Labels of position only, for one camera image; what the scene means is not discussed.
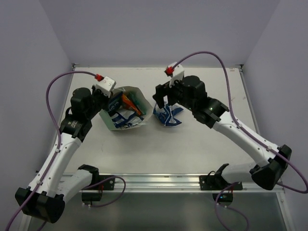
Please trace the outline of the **blue white snack packet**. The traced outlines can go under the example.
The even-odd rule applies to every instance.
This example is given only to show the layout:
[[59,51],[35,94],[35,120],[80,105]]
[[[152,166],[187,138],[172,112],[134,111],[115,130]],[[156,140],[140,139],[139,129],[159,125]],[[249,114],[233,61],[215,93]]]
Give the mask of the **blue white snack packet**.
[[153,109],[153,115],[165,127],[174,127],[180,125],[182,122],[175,118],[184,109],[177,105],[165,104],[163,108],[159,108],[156,103]]
[[144,118],[135,111],[119,109],[111,116],[111,120],[116,129],[127,129],[140,124]]

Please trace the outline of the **green paper gift bag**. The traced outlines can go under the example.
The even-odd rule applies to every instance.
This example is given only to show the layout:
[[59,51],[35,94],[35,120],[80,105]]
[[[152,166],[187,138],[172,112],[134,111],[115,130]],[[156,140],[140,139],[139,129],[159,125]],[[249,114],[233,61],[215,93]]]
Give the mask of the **green paper gift bag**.
[[[144,97],[142,91],[141,91],[139,88],[137,88],[137,87],[123,86],[123,87],[120,87],[120,88],[115,88],[115,89],[113,89],[113,96],[114,96],[117,92],[120,92],[120,91],[122,91],[123,94],[125,94],[127,97],[128,97],[128,94],[129,94],[130,92],[133,92],[133,93],[136,95],[136,97],[140,100],[140,102],[142,103],[144,109],[146,110],[146,114],[145,114],[145,115],[141,115],[141,117],[143,117],[144,120],[143,120],[140,124],[138,124],[138,125],[136,125],[136,126],[134,126],[134,127],[131,127],[131,128],[137,128],[137,127],[140,127],[141,125],[144,125],[145,122],[146,122],[146,121],[150,118],[150,116],[152,115],[153,107],[152,107],[151,104],[146,100],[146,98]],[[107,113],[107,110],[106,110],[106,111],[105,111],[105,110],[101,110],[101,111],[99,112],[99,115],[100,115],[101,119],[103,120],[103,122],[106,124],[106,126],[108,127],[108,129],[109,129],[110,131],[113,131],[113,130],[120,130],[120,129],[116,129],[116,128],[115,128],[115,126],[114,126],[114,124],[113,124],[113,122],[112,122],[112,120],[111,120],[111,117],[110,117],[110,116],[108,115],[108,113]]]

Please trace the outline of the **orange snack packet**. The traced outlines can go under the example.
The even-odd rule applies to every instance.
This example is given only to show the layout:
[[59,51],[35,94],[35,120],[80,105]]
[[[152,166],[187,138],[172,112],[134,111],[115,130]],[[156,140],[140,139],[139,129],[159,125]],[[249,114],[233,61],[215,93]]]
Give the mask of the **orange snack packet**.
[[122,99],[122,107],[126,110],[134,111],[137,113],[137,115],[141,116],[142,112],[139,110],[139,108],[134,104],[134,102],[129,99],[125,94],[121,96]]

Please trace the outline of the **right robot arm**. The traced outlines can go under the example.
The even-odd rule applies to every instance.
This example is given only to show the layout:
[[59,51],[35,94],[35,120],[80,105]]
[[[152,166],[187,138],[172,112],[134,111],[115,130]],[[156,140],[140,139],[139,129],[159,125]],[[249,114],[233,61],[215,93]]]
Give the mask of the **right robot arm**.
[[186,76],[181,81],[177,80],[173,86],[170,86],[168,82],[157,85],[153,99],[159,108],[165,105],[165,97],[170,105],[178,103],[190,110],[198,122],[229,138],[253,159],[253,163],[248,164],[233,166],[223,164],[208,180],[210,184],[214,184],[218,189],[225,189],[235,182],[254,182],[265,190],[274,188],[288,164],[270,150],[273,149],[283,157],[290,159],[291,148],[287,145],[278,146],[269,141],[265,143],[265,146],[255,142],[243,132],[243,129],[259,141],[263,138],[238,119],[233,119],[225,104],[209,97],[204,82],[197,76]]

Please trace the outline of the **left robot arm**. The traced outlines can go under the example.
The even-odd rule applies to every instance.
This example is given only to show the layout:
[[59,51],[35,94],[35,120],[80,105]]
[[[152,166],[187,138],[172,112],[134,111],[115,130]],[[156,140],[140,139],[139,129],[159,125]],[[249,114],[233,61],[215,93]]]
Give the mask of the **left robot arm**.
[[79,88],[73,91],[71,107],[57,126],[57,141],[43,167],[27,188],[19,188],[15,198],[20,210],[45,223],[55,223],[61,217],[65,204],[79,191],[106,189],[114,175],[99,174],[96,167],[81,165],[65,182],[60,179],[70,159],[84,141],[92,127],[91,120],[109,104],[109,97],[98,87]]

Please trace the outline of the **green snack packet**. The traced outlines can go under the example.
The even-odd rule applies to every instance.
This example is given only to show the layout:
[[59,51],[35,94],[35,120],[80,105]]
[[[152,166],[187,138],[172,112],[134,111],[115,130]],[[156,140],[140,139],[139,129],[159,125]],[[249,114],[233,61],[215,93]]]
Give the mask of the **green snack packet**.
[[136,97],[136,95],[133,92],[130,92],[128,94],[128,98],[134,103],[136,108],[140,111],[141,115],[146,114],[146,110],[144,109],[142,103],[140,102],[140,100]]

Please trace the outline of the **dark blue snack packet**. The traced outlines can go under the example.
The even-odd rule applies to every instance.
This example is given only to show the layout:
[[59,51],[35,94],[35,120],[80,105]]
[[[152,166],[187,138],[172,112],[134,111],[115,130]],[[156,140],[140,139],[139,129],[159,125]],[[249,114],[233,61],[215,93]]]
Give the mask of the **dark blue snack packet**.
[[111,117],[122,106],[123,92],[117,92],[109,101],[107,113]]

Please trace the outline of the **black left base bracket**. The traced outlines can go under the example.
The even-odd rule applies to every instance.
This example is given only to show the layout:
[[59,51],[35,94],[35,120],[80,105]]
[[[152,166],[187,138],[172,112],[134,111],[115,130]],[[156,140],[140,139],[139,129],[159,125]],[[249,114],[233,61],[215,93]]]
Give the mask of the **black left base bracket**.
[[[107,178],[110,178],[111,176],[112,175],[99,175],[98,182],[106,180]],[[102,184],[98,185],[96,189],[99,191],[113,191],[114,186],[115,186],[115,179],[111,178],[110,180],[106,180]]]

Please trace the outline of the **black base bracket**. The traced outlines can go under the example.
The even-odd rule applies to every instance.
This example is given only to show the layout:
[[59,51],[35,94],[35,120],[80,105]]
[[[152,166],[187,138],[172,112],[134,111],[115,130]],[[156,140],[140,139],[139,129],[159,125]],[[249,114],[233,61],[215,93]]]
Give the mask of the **black base bracket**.
[[[106,180],[107,178],[110,178],[111,176],[112,175],[99,175],[98,182]],[[115,186],[115,179],[111,178],[110,180],[106,180],[102,184],[98,185],[96,189],[99,191],[113,191],[114,186]]]
[[221,191],[230,185],[218,175],[200,175],[199,184],[202,191]]

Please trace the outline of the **aluminium mounting rail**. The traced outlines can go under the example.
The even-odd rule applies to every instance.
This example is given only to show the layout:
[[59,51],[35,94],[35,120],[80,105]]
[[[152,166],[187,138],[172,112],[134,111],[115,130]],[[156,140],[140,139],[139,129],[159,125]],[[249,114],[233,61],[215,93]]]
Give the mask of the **aluminium mounting rail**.
[[[120,174],[126,182],[125,193],[218,193],[221,190],[202,191],[198,174]],[[284,188],[275,186],[268,191],[260,188],[254,183],[242,183],[242,190],[233,193],[284,193]],[[124,183],[120,179],[115,180],[114,189],[108,193],[122,192]]]

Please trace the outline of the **black right base bracket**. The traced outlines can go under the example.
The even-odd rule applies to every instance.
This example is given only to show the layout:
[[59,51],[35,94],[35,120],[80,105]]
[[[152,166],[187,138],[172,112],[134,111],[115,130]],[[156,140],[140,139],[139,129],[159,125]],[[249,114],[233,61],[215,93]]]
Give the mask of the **black right base bracket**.
[[199,184],[202,191],[221,191],[230,185],[218,175],[200,175]]

